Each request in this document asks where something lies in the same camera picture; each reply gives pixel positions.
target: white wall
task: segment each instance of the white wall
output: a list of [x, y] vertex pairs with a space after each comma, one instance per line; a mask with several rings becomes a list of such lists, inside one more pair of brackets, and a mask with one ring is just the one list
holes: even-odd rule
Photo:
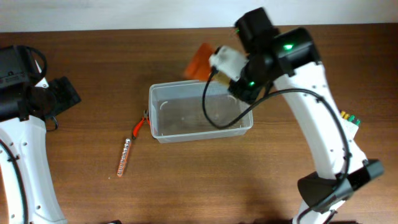
[[0, 32], [229, 27], [261, 6], [275, 25], [398, 22], [398, 0], [0, 0]]

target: cable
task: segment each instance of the cable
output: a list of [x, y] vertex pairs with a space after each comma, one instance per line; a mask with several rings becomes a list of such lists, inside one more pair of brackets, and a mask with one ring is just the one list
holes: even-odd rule
[[24, 211], [24, 224], [27, 224], [27, 222], [28, 222], [27, 199], [26, 199], [24, 182], [22, 181], [21, 171], [19, 170], [17, 159], [14, 157], [11, 150], [7, 147], [7, 145], [2, 140], [0, 140], [0, 145], [4, 148], [7, 155], [10, 157], [10, 159], [8, 161], [12, 162], [12, 166], [14, 167], [15, 175], [17, 176], [17, 180], [18, 180], [19, 192], [20, 192], [21, 198], [22, 198], [22, 209]]
[[42, 72], [40, 74], [42, 76], [41, 79], [43, 79], [45, 77], [45, 75], [47, 74], [47, 59], [45, 58], [45, 55], [41, 51], [39, 51], [39, 50], [37, 50], [37, 49], [35, 49], [33, 47], [28, 47], [28, 46], [24, 46], [24, 47], [26, 47], [27, 49], [35, 52], [42, 59], [43, 68], [42, 68]]
[[[258, 106], [260, 103], [262, 103], [265, 100], [268, 100], [269, 98], [272, 98], [274, 96], [278, 96], [278, 95], [282, 95], [285, 93], [306, 93], [309, 95], [314, 96], [318, 102], [323, 103], [323, 105], [326, 107], [326, 109], [328, 110], [328, 112], [330, 113], [331, 117], [333, 118], [337, 129], [339, 131], [341, 140], [343, 141], [343, 145], [344, 145], [344, 151], [345, 151], [345, 170], [343, 172], [343, 175], [339, 176], [337, 178], [337, 184], [336, 184], [336, 188], [335, 188], [335, 192], [337, 192], [337, 190], [339, 190], [339, 188], [343, 185], [343, 182], [347, 179], [348, 177], [348, 170], [349, 170], [349, 165], [351, 162], [351, 153], [349, 152], [349, 146], [348, 146], [348, 140], [347, 137], [345, 135], [344, 129], [340, 123], [339, 117], [335, 114], [335, 112], [333, 111], [333, 108], [330, 106], [330, 104], [324, 99], [324, 97], [322, 97], [321, 95], [319, 95], [318, 93], [315, 93], [314, 91], [311, 90], [307, 90], [307, 89], [302, 89], [302, 88], [289, 88], [289, 89], [285, 89], [285, 90], [279, 90], [279, 91], [275, 91], [269, 94], [265, 94], [262, 98], [260, 98], [259, 100], [257, 100], [256, 102], [254, 102], [250, 107], [248, 107], [245, 111], [243, 111], [238, 117], [236, 117], [235, 119], [233, 119], [231, 122], [229, 122], [226, 125], [217, 125], [215, 124], [207, 115], [206, 112], [206, 105], [205, 105], [205, 98], [206, 98], [206, 92], [208, 89], [208, 86], [211, 82], [211, 79], [217, 74], [217, 70], [214, 68], [212, 69], [212, 72], [210, 73], [209, 79], [206, 82], [205, 85], [205, 89], [203, 90], [203, 96], [202, 96], [202, 109], [203, 109], [203, 113], [205, 114], [205, 118], [209, 121], [209, 123], [211, 125], [213, 125], [214, 127], [218, 128], [218, 129], [225, 129], [228, 128], [232, 125], [234, 125], [235, 123], [237, 123], [241, 118], [243, 118], [248, 112], [250, 112], [251, 110], [253, 110], [256, 106]], [[314, 205], [313, 207], [307, 208], [306, 210], [304, 210], [297, 218], [297, 224], [300, 224], [300, 220], [311, 210], [313, 210], [314, 207], [316, 207], [317, 205]]]
[[264, 96], [267, 96], [269, 94], [269, 92], [271, 91], [273, 86], [274, 86], [274, 83], [266, 85], [266, 91], [264, 92]]
[[331, 210], [328, 219], [327, 219], [323, 224], [328, 224], [328, 223], [331, 221], [331, 219], [332, 219], [336, 214], [337, 214], [337, 211], [336, 211], [336, 210]]
[[47, 132], [56, 131], [56, 130], [58, 129], [58, 127], [59, 127], [58, 121], [57, 121], [57, 119], [56, 119], [54, 116], [52, 116], [50, 119], [54, 122], [55, 128], [54, 128], [54, 129], [51, 129], [51, 130], [46, 130], [46, 131], [47, 131]]

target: red tool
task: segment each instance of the red tool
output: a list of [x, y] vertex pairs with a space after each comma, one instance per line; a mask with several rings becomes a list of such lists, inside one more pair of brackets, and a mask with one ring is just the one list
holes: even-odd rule
[[150, 126], [148, 110], [144, 110], [144, 115], [142, 116], [141, 121], [134, 127], [134, 129], [132, 131], [132, 138], [133, 139], [137, 138], [138, 132], [141, 129], [141, 127], [142, 127], [142, 125], [144, 124], [145, 121], [147, 121], [147, 123]]

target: green led light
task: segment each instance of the green led light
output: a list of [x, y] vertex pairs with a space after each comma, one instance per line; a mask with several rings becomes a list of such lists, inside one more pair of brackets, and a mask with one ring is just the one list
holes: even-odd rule
[[293, 44], [285, 44], [284, 45], [285, 50], [292, 50], [293, 49]]
[[348, 118], [348, 121], [353, 121], [355, 119], [355, 116], [354, 115], [351, 115], [349, 118]]

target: wooden tabletop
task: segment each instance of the wooden tabletop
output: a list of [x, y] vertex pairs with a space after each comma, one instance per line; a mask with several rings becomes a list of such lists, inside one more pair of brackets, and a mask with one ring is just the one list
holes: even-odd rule
[[[280, 27], [287, 31], [293, 27]], [[355, 137], [385, 174], [359, 190], [334, 220], [398, 220], [398, 24], [306, 26], [339, 107], [362, 119]], [[239, 223], [292, 218], [310, 150], [280, 96], [254, 111], [244, 136], [159, 144], [143, 126], [122, 178], [123, 141], [148, 107], [149, 87], [183, 80], [202, 42], [242, 49], [231, 29], [104, 30], [0, 34], [0, 46], [47, 56], [47, 79], [67, 76], [82, 102], [47, 134], [55, 192], [69, 223]], [[0, 187], [0, 223], [7, 222]]]

